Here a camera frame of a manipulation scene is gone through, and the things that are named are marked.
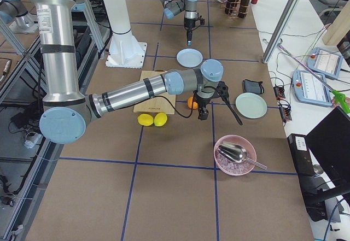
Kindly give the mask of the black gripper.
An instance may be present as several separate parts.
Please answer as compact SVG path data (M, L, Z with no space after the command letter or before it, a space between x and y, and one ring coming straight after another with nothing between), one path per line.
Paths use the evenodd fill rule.
M196 91L194 95L195 102L198 104L198 119L199 120L207 120L208 118L208 110L206 109L206 105L210 103L211 99L218 98L219 95L214 89L210 89L208 91Z
M193 31L196 28L196 22L198 21L197 18L184 18L184 28L186 29L186 41L187 46L191 46L192 44L192 37L193 37Z

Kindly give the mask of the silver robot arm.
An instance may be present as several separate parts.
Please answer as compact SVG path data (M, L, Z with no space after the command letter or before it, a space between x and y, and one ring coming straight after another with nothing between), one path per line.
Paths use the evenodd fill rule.
M30 0L39 23L47 92L39 122L44 137L57 144L78 140L88 124L106 113L130 107L162 93L191 91L207 117L210 102L224 68L217 60L187 70L171 70L101 95L80 92L72 26L72 10L80 0Z
M160 0L164 15L170 20L184 12L184 28L186 30L187 46L192 45L193 31L204 25L205 20L197 12L198 0Z

